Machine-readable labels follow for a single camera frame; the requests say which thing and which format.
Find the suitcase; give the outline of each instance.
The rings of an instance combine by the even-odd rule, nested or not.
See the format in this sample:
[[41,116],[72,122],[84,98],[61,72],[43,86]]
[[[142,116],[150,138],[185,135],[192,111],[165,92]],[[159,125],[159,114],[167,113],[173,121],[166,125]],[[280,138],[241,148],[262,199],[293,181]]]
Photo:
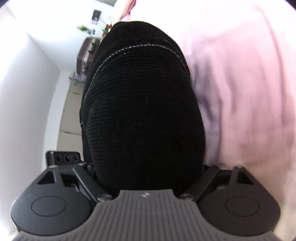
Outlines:
[[84,40],[77,55],[77,74],[87,75],[96,53],[99,50],[100,38],[88,37]]

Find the green plant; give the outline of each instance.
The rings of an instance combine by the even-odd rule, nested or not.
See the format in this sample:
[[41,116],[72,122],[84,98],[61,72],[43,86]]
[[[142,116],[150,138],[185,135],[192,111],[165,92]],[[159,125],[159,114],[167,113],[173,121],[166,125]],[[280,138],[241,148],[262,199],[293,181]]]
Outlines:
[[79,29],[82,32],[87,32],[87,34],[91,35],[91,30],[88,27],[84,26],[84,25],[77,26],[77,29]]

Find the black ribbed fabric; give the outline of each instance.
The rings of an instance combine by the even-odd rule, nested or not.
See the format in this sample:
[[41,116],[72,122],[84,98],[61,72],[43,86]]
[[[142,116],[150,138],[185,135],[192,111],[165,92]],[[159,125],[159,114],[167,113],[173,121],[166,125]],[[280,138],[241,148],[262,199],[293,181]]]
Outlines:
[[144,22],[118,23],[100,45],[81,105],[83,155],[100,185],[172,188],[202,174],[205,134],[177,44]]

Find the floor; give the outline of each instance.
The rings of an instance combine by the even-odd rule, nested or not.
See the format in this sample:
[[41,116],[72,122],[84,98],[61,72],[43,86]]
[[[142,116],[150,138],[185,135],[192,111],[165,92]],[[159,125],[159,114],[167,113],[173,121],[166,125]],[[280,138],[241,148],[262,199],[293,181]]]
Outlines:
[[81,105],[84,84],[79,83],[76,86],[71,85],[66,99],[64,113],[61,121],[58,151],[77,151],[81,155],[82,138],[79,122],[79,110]]

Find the white wall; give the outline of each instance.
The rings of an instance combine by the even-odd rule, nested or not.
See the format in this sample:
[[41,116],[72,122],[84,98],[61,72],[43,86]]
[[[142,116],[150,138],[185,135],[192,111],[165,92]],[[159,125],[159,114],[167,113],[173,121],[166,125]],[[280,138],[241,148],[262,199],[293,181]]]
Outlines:
[[[46,131],[44,136],[43,153],[49,150],[57,150],[59,130],[64,111],[64,105],[69,91],[68,76],[70,72],[61,72],[57,80],[56,88],[50,103]],[[45,161],[42,162],[42,169],[46,168]]]
[[14,226],[13,200],[40,174],[50,102],[60,74],[57,66],[0,9],[0,240]]
[[86,37],[77,26],[96,29],[102,36],[106,24],[91,24],[94,9],[107,21],[113,7],[95,0],[10,0],[8,7],[28,34],[61,71],[76,70],[76,56]]

